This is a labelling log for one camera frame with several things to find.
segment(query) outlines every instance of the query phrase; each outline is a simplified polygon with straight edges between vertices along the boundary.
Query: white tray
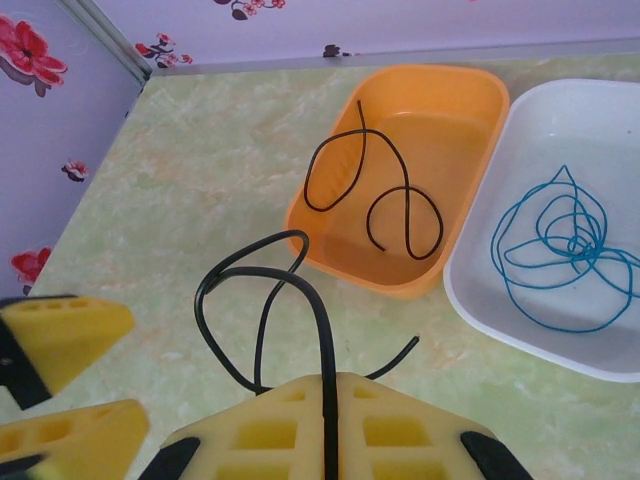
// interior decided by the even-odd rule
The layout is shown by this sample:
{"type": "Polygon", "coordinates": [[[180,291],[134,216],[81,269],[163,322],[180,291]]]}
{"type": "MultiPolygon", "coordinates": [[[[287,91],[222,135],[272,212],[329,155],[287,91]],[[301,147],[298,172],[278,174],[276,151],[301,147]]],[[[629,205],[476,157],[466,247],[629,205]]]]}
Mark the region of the white tray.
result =
{"type": "MultiPolygon", "coordinates": [[[[549,181],[563,164],[603,205],[609,228],[606,245],[640,256],[640,84],[554,81],[514,102],[445,267],[447,295],[468,323],[491,337],[593,377],[638,382],[640,299],[603,330],[584,334],[550,330],[515,307],[491,261],[491,238],[502,215],[529,189],[549,181]]],[[[534,237],[535,218],[557,193],[541,193],[522,208],[512,227],[514,241],[506,246],[534,237]]],[[[529,253],[536,255],[528,260],[540,258],[540,250],[529,253]]],[[[627,272],[620,267],[606,270],[618,284],[627,272]]],[[[555,273],[527,271],[526,279],[544,282],[555,273]]],[[[634,289],[640,292],[640,269],[634,273],[634,289]]],[[[562,289],[517,289],[515,295],[539,320],[572,329],[603,323],[626,299],[595,273],[562,289]]]]}

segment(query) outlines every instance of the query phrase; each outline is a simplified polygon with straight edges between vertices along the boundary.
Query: green marble surface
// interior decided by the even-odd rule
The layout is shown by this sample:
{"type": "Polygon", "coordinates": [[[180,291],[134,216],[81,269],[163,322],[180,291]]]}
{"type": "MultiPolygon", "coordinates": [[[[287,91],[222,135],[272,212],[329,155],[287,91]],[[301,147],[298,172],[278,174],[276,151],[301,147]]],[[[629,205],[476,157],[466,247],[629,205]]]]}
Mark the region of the green marble surface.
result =
{"type": "MultiPolygon", "coordinates": [[[[476,65],[499,75],[512,99],[556,78],[640,80],[633,55],[476,65]]],[[[2,422],[137,398],[152,428],[134,479],[169,433],[248,398],[202,341],[193,294],[223,257],[282,229],[312,151],[374,70],[153,79],[34,289],[123,302],[136,328],[45,404],[21,412],[2,392],[2,422]]],[[[278,245],[245,263],[291,261],[278,245]]],[[[488,338],[458,317],[442,286],[399,301],[300,273],[326,303],[340,370],[369,373],[418,333],[418,347],[381,383],[485,424],[537,479],[640,478],[639,385],[595,380],[488,338]]],[[[270,287],[240,279],[206,301],[214,334],[247,375],[270,287]]],[[[314,328],[310,308],[285,289],[266,336],[268,385],[318,372],[314,328]]]]}

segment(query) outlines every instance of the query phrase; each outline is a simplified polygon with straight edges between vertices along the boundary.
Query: tangled blue wire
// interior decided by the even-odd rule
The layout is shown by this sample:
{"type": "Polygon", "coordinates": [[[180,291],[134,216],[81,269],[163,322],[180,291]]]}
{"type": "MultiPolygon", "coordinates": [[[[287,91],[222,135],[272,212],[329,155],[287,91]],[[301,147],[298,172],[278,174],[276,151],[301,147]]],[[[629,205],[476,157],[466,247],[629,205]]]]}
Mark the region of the tangled blue wire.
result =
{"type": "Polygon", "coordinates": [[[568,333],[597,332],[620,318],[629,308],[632,300],[640,297],[640,294],[633,290],[634,268],[640,268],[640,259],[625,250],[606,246],[607,228],[607,215],[602,204],[575,182],[566,165],[563,165],[551,180],[533,187],[520,201],[511,206],[498,222],[498,226],[491,238],[491,260],[504,279],[509,298],[518,310],[542,327],[568,333]],[[560,188],[563,193],[548,201],[536,218],[535,237],[515,246],[504,248],[502,242],[523,205],[536,195],[552,187],[560,188]],[[585,205],[586,203],[595,206],[595,209],[589,211],[585,205]],[[554,211],[562,213],[552,215],[551,212],[554,211]],[[523,262],[514,258],[518,250],[534,244],[546,248],[545,256],[550,253],[553,259],[523,262]],[[618,283],[608,278],[598,266],[598,262],[602,260],[617,262],[626,267],[626,278],[618,283]],[[521,271],[526,273],[533,269],[544,269],[559,265],[569,265],[573,270],[571,277],[568,280],[551,284],[527,283],[515,280],[507,273],[507,270],[514,268],[524,269],[521,271]],[[567,287],[588,274],[598,275],[605,284],[624,295],[626,299],[622,308],[611,318],[596,327],[571,329],[545,323],[527,312],[513,293],[514,287],[534,290],[554,290],[567,287]]]}

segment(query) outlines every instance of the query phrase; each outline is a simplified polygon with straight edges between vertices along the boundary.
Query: black cable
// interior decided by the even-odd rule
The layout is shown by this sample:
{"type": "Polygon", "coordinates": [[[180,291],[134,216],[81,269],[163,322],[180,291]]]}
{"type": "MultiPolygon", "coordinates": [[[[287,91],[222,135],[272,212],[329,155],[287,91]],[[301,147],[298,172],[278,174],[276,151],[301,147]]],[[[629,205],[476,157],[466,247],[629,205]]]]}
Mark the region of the black cable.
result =
{"type": "Polygon", "coordinates": [[[358,182],[358,179],[360,178],[360,174],[362,173],[362,168],[364,166],[364,161],[365,161],[365,157],[366,157],[367,134],[370,133],[370,134],[376,135],[376,136],[382,138],[382,140],[384,140],[384,142],[387,144],[387,146],[389,146],[389,148],[391,149],[391,151],[395,155],[396,159],[398,160],[398,163],[400,164],[400,168],[402,169],[402,176],[403,176],[403,179],[404,179],[404,184],[402,186],[394,187],[394,188],[391,188],[391,189],[387,190],[386,192],[382,193],[381,195],[379,195],[374,200],[373,204],[371,205],[371,207],[369,208],[369,211],[367,213],[367,219],[366,219],[367,235],[369,237],[369,240],[371,240],[371,243],[373,243],[376,248],[378,248],[379,250],[382,250],[382,251],[386,250],[373,237],[373,233],[371,232],[371,215],[373,213],[374,208],[380,202],[380,200],[382,200],[384,197],[386,197],[390,193],[396,192],[398,190],[403,190],[405,192],[405,202],[404,202],[405,203],[405,205],[404,205],[404,241],[405,241],[405,247],[407,249],[407,253],[409,254],[409,256],[411,258],[413,258],[414,260],[426,260],[427,258],[429,258],[431,255],[433,255],[436,252],[436,250],[440,246],[440,243],[442,242],[442,237],[443,237],[443,234],[444,234],[444,224],[443,224],[443,221],[442,221],[442,215],[440,214],[440,211],[438,210],[438,207],[436,206],[435,202],[431,199],[431,197],[429,197],[426,193],[422,192],[418,188],[411,186],[411,184],[409,182],[409,171],[407,169],[407,165],[406,165],[404,159],[402,158],[402,155],[400,154],[400,152],[398,151],[396,146],[393,144],[393,142],[389,139],[389,137],[387,137],[384,133],[382,133],[379,130],[375,130],[375,129],[371,129],[371,128],[367,128],[366,127],[365,120],[364,120],[364,113],[363,113],[363,110],[362,110],[362,103],[360,102],[360,100],[357,101],[357,106],[358,106],[358,114],[360,116],[360,123],[362,125],[362,128],[355,129],[355,130],[348,130],[346,132],[337,133],[337,134],[327,138],[326,140],[324,140],[318,146],[318,148],[316,148],[315,152],[313,152],[313,155],[311,156],[311,161],[309,162],[309,168],[307,169],[307,175],[306,175],[306,178],[305,178],[305,181],[304,181],[304,188],[303,188],[304,201],[305,201],[305,203],[307,204],[307,206],[310,209],[312,209],[312,210],[314,210],[316,212],[324,213],[324,212],[328,212],[329,210],[334,208],[336,205],[338,205],[342,200],[344,200],[347,197],[347,195],[349,195],[351,193],[351,191],[355,188],[356,183],[358,182]],[[318,155],[320,154],[322,149],[327,144],[329,144],[330,142],[333,142],[335,140],[338,140],[340,138],[347,137],[347,136],[350,136],[350,135],[362,135],[362,152],[360,154],[360,162],[358,164],[358,169],[356,170],[356,174],[355,174],[355,176],[353,178],[353,181],[347,187],[347,189],[344,191],[344,193],[342,193],[342,195],[340,195],[329,206],[327,206],[327,207],[318,207],[316,205],[313,205],[311,203],[311,200],[309,199],[309,183],[311,181],[311,173],[312,173],[312,170],[313,170],[313,166],[314,166],[314,164],[316,162],[316,159],[317,159],[318,155]],[[437,238],[435,244],[432,246],[431,250],[429,250],[429,252],[427,252],[425,255],[416,255],[413,252],[413,249],[411,248],[411,240],[410,240],[411,239],[411,229],[410,229],[409,216],[410,216],[410,212],[411,212],[411,203],[410,203],[411,202],[411,198],[410,197],[411,197],[411,192],[412,191],[418,193],[422,198],[427,200],[427,202],[431,206],[433,212],[435,213],[435,215],[436,215],[436,217],[438,219],[438,228],[439,228],[438,238],[437,238]]]}
{"type": "MultiPolygon", "coordinates": [[[[229,374],[247,390],[254,392],[256,395],[271,390],[265,387],[260,381],[260,370],[262,363],[262,350],[264,344],[264,333],[266,330],[266,322],[269,316],[269,310],[276,295],[282,287],[288,283],[297,288],[307,298],[313,314],[316,319],[318,328],[318,338],[320,341],[320,364],[322,373],[322,415],[324,418],[324,468],[325,479],[337,480],[338,478],[338,391],[336,383],[336,365],[335,352],[333,347],[333,338],[331,335],[331,325],[327,315],[326,308],[322,303],[322,299],[318,292],[304,279],[296,275],[294,272],[300,266],[309,250],[309,237],[300,230],[287,230],[270,235],[259,240],[225,258],[218,265],[213,267],[203,278],[198,286],[194,298],[194,314],[196,324],[202,334],[205,342],[220,361],[222,366],[229,374]],[[302,249],[300,254],[293,262],[288,271],[278,270],[268,267],[231,267],[231,265],[247,255],[260,250],[272,243],[283,240],[285,238],[297,237],[302,240],[302,249]],[[240,371],[231,363],[226,354],[222,351],[215,338],[211,334],[204,317],[204,297],[222,282],[237,276],[263,277],[278,280],[273,288],[267,302],[262,309],[260,317],[260,326],[258,328],[258,340],[256,342],[256,356],[254,365],[255,381],[252,383],[240,373],[240,371]]],[[[367,378],[376,379],[392,368],[394,368],[402,359],[415,347],[418,343],[418,337],[413,337],[411,341],[396,355],[387,365],[379,370],[367,375],[367,378]]]]}

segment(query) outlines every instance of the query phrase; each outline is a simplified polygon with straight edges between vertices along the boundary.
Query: orange tray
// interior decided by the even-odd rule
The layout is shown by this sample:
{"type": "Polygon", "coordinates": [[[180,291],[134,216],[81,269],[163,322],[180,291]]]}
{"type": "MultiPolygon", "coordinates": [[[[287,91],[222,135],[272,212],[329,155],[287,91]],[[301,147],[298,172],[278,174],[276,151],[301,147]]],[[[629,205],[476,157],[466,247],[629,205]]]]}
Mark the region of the orange tray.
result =
{"type": "MultiPolygon", "coordinates": [[[[316,212],[298,190],[289,206],[286,228],[305,231],[311,245],[306,262],[370,290],[399,298],[424,295],[442,278],[509,110],[504,84],[488,72],[440,65],[402,65],[379,70],[355,90],[331,135],[366,127],[384,133],[407,165],[410,184],[433,199],[443,221],[438,249],[414,260],[405,246],[405,193],[376,198],[404,185],[398,160],[382,138],[367,134],[360,178],[353,190],[327,212],[316,212]]],[[[353,181],[362,152],[362,135],[342,137],[320,150],[308,186],[312,204],[324,207],[353,181]]],[[[436,243],[439,227],[431,206],[411,194],[410,242],[417,255],[436,243]]],[[[289,245],[298,253],[299,239],[289,245]]]]}

